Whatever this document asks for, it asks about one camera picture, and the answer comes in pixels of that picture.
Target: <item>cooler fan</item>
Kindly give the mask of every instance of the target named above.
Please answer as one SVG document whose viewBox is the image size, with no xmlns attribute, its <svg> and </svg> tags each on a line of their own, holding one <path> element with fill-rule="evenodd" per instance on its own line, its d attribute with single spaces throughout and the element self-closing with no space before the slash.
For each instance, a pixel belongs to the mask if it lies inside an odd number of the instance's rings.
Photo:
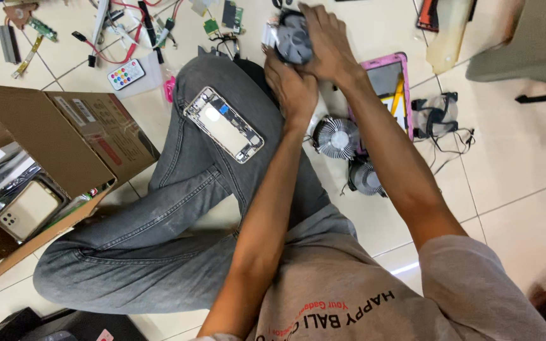
<svg viewBox="0 0 546 341">
<path fill-rule="evenodd" d="M 380 194 L 383 198 L 387 197 L 379 177 L 374 171 L 374 165 L 368 159 L 359 159 L 350 164 L 349 188 L 358 190 L 365 195 Z"/>
<path fill-rule="evenodd" d="M 313 132 L 315 150 L 333 159 L 351 159 L 359 143 L 355 123 L 345 118 L 325 116 Z"/>
</svg>

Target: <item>man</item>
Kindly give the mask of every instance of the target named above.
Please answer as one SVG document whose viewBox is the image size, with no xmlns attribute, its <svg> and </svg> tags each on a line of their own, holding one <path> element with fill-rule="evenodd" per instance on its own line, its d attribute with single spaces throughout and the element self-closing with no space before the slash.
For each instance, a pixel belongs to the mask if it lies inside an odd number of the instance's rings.
<svg viewBox="0 0 546 341">
<path fill-rule="evenodd" d="M 149 195 L 52 244 L 35 271 L 36 289 L 54 302 L 103 313 L 210 308 L 199 336 L 216 340 L 546 340 L 546 322 L 496 254 L 466 236 L 448 210 L 355 61 L 345 23 L 322 6 L 301 9 L 314 60 L 299 74 L 268 51 L 265 65 L 286 119 L 258 77 L 224 58 L 191 61 L 178 76 Z M 355 113 L 419 251 L 425 297 L 368 256 L 302 152 L 316 77 L 333 81 Z M 204 86 L 264 137 L 246 164 L 181 116 Z M 175 239 L 231 193 L 243 217 L 239 236 Z"/>
</svg>

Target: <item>white tile floor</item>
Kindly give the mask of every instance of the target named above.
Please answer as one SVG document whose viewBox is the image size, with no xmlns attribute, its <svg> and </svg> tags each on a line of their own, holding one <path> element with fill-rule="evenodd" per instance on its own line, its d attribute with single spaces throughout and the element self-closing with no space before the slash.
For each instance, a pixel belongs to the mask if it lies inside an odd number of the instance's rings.
<svg viewBox="0 0 546 341">
<path fill-rule="evenodd" d="M 236 0 L 245 8 L 245 35 L 240 38 L 242 57 L 262 64 L 260 51 L 262 23 L 273 14 L 268 0 Z M 358 60 L 365 61 L 404 51 L 408 56 L 412 98 L 427 98 L 442 91 L 459 92 L 459 123 L 476 129 L 477 144 L 466 155 L 448 163 L 436 179 L 451 211 L 467 233 L 487 243 L 503 261 L 511 278 L 526 294 L 534 286 L 546 289 L 546 103 L 518 105 L 517 95 L 546 93 L 546 84 L 527 80 L 474 83 L 465 79 L 469 59 L 476 53 L 503 42 L 507 25 L 514 19 L 520 0 L 479 0 L 474 21 L 468 24 L 460 53 L 460 64 L 435 77 L 425 61 L 427 42 L 434 35 L 414 28 L 421 0 L 351 1 L 337 3 L 323 0 L 329 10 L 345 19 L 349 38 Z M 171 0 L 150 9 L 152 15 L 171 15 Z M 3 11 L 0 4 L 0 25 Z M 210 8 L 221 18 L 222 5 Z M 6 64 L 0 47 L 0 85 L 30 87 L 53 91 L 111 92 L 104 78 L 110 65 L 87 67 L 87 46 L 71 36 L 79 30 L 92 32 L 95 9 L 87 0 L 42 1 L 35 17 L 58 31 L 59 42 L 44 40 L 26 74 L 13 80 L 15 66 Z M 183 4 L 174 28 L 179 49 L 166 49 L 166 65 L 176 70 L 197 54 L 197 45 L 212 46 L 203 32 L 204 18 Z M 123 18 L 132 27 L 129 16 Z M 28 53 L 35 39 L 32 28 L 24 34 L 16 31 L 21 55 Z M 113 34 L 107 33 L 104 53 L 122 60 L 125 50 Z M 138 49 L 134 57 L 148 54 Z M 169 110 L 159 90 L 122 100 L 149 138 L 161 150 L 169 121 Z M 451 137 L 440 141 L 445 149 L 458 150 Z M 428 162 L 433 160 L 433 146 L 416 145 Z M 360 243 L 383 266 L 392 271 L 416 292 L 422 292 L 418 256 L 410 234 L 389 200 L 364 197 L 355 193 L 340 196 L 345 184 L 345 163 L 326 159 L 306 149 L 332 201 L 356 225 Z M 437 154 L 437 165 L 453 155 Z M 146 195 L 146 185 L 153 172 L 150 167 L 121 186 L 107 201 L 114 204 L 132 202 Z M 199 222 L 205 228 L 224 228 L 237 223 L 237 202 L 230 197 Z M 26 258 L 0 277 L 0 321 L 11 312 L 31 306 L 39 314 L 49 314 L 60 307 L 41 298 L 34 290 L 32 273 L 44 248 Z M 132 320 L 150 341 L 189 340 L 197 334 L 207 311 L 177 314 L 133 315 Z"/>
</svg>

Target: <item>leg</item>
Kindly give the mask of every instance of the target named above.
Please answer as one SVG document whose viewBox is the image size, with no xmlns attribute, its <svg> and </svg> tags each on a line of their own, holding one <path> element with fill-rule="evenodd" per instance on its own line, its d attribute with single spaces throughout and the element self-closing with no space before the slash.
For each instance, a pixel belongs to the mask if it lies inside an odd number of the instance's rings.
<svg viewBox="0 0 546 341">
<path fill-rule="evenodd" d="M 245 165 L 207 135 L 194 134 L 198 132 L 194 124 L 179 116 L 185 99 L 192 100 L 205 85 L 218 90 L 263 135 L 265 146 Z M 231 192 L 246 213 L 282 126 L 275 105 L 238 66 L 224 58 L 194 59 L 178 77 L 172 124 L 149 195 L 124 212 L 53 243 L 35 270 L 35 288 L 53 302 L 101 313 L 208 308 L 230 266 L 235 238 L 219 234 L 174 238 Z M 194 161 L 191 155 L 200 158 Z M 297 203 L 297 198 L 311 202 Z M 293 220 L 298 223 L 328 203 L 303 155 Z"/>
</svg>

